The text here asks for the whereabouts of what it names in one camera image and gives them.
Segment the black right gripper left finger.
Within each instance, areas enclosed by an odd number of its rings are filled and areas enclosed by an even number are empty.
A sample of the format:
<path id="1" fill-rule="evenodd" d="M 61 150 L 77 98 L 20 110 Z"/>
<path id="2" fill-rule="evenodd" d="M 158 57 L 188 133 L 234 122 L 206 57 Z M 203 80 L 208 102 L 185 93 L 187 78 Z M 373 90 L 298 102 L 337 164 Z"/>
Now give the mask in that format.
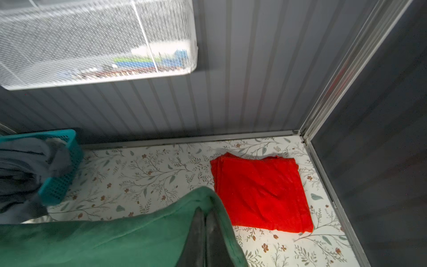
<path id="1" fill-rule="evenodd" d="M 197 208 L 176 267 L 205 266 L 205 215 Z"/>

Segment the green t-shirt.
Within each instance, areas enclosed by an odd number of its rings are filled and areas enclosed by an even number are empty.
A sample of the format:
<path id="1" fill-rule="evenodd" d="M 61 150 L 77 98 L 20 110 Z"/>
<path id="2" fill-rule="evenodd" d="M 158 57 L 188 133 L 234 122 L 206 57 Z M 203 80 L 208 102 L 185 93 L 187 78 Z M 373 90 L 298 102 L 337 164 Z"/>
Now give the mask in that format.
<path id="1" fill-rule="evenodd" d="M 1 265 L 175 267 L 197 208 L 205 219 L 211 210 L 217 212 L 233 264 L 247 266 L 220 198 L 207 187 L 192 190 L 164 209 L 132 218 L 2 225 Z"/>

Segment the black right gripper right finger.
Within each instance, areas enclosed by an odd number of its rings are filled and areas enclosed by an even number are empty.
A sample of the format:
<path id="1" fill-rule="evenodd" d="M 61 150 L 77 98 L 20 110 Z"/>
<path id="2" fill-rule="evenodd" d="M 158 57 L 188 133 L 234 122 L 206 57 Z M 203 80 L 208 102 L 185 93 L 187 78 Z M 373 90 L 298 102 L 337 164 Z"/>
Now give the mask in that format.
<path id="1" fill-rule="evenodd" d="M 215 210 L 211 210 L 206 217 L 206 266 L 235 266 L 226 247 Z"/>

